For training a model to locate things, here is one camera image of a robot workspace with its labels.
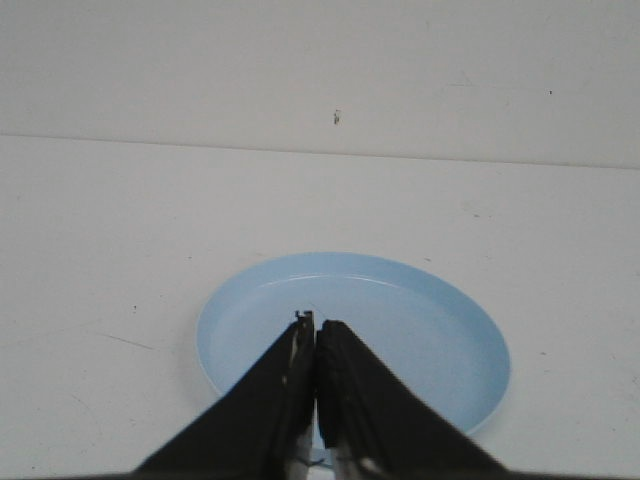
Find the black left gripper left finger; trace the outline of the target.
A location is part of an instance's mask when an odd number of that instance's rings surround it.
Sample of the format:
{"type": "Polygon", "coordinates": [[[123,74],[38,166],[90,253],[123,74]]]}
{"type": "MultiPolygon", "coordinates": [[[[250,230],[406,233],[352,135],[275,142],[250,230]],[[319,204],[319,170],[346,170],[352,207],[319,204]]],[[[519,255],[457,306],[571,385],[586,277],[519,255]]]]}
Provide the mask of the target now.
{"type": "Polygon", "coordinates": [[[297,313],[233,388],[138,466],[134,478],[306,478],[314,342],[312,312],[297,313]]]}

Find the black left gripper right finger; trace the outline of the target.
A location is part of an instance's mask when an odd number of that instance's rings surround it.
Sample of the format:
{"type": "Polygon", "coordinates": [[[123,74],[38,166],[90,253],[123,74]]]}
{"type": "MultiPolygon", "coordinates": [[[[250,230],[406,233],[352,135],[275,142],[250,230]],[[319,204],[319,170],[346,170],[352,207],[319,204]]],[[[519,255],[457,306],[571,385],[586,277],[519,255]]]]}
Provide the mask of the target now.
{"type": "Polygon", "coordinates": [[[416,397],[341,321],[316,337],[321,437],[338,479],[507,479],[509,470],[416,397]]]}

